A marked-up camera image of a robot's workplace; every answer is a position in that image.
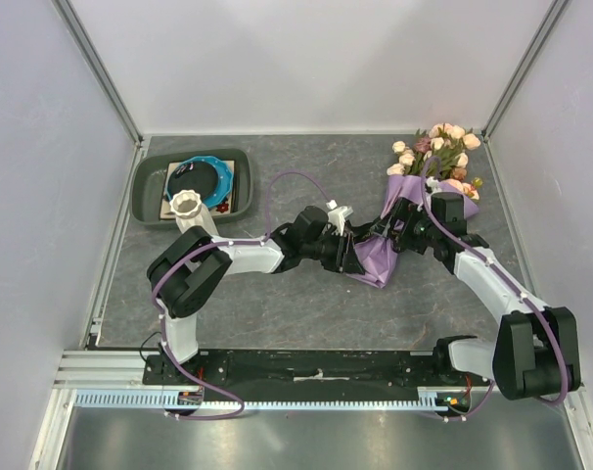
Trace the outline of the purple pink wrapping paper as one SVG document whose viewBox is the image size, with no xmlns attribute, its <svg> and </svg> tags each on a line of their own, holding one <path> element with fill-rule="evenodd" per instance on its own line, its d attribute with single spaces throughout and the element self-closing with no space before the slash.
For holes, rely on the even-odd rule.
<svg viewBox="0 0 593 470">
<path fill-rule="evenodd" d="M 419 176 L 391 176 L 388 179 L 384 208 L 375 220 L 392 221 L 392 208 L 399 198 L 422 206 L 430 221 L 427 249 L 432 249 L 434 257 L 448 271 L 453 271 L 458 253 L 469 247 L 488 246 L 481 236 L 468 231 L 468 219 L 476 215 L 479 208 L 460 190 L 443 181 L 440 181 L 442 192 L 428 194 L 425 191 L 426 179 Z M 353 277 L 374 287 L 384 288 L 395 270 L 397 256 L 400 254 L 392 249 L 392 241 L 381 237 L 355 240 L 355 252 L 365 273 L 355 274 Z"/>
</svg>

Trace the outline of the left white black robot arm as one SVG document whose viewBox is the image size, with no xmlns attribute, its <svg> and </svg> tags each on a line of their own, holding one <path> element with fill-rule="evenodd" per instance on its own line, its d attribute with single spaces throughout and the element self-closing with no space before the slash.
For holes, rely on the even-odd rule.
<svg viewBox="0 0 593 470">
<path fill-rule="evenodd" d="M 324 211 L 308 206 L 294 221 L 250 239 L 211 235 L 200 226 L 185 230 L 147 270 L 154 300 L 163 309 L 164 374 L 177 385 L 197 377 L 197 313 L 227 275 L 283 273 L 304 259 L 331 272 L 365 274 L 346 221 L 351 214 L 350 207 Z"/>
</svg>

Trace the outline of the pink artificial flower bunch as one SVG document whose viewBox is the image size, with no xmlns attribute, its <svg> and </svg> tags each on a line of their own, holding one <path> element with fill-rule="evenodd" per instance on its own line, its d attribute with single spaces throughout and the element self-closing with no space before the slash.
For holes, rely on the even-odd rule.
<svg viewBox="0 0 593 470">
<path fill-rule="evenodd" d="M 477 150 L 481 141 L 471 129 L 451 123 L 437 123 L 430 130 L 418 129 L 413 145 L 402 140 L 392 144 L 396 162 L 387 168 L 387 176 L 419 176 L 426 161 L 436 156 L 438 161 L 430 164 L 427 177 L 451 183 L 472 201 L 479 200 L 482 180 L 469 179 L 467 166 L 469 153 Z"/>
</svg>

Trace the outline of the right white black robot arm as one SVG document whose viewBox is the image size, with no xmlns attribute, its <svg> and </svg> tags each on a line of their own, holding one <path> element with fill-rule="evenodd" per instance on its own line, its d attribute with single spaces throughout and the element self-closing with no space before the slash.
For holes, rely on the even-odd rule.
<svg viewBox="0 0 593 470">
<path fill-rule="evenodd" d="M 396 253 L 433 251 L 434 257 L 479 298 L 498 324 L 493 342 L 474 336 L 437 342 L 435 380 L 456 384 L 467 372 L 493 381 L 508 400 L 562 401 L 581 385 L 576 320 L 527 291 L 487 243 L 467 231 L 464 198 L 440 192 L 422 205 L 397 199 L 367 231 Z"/>
</svg>

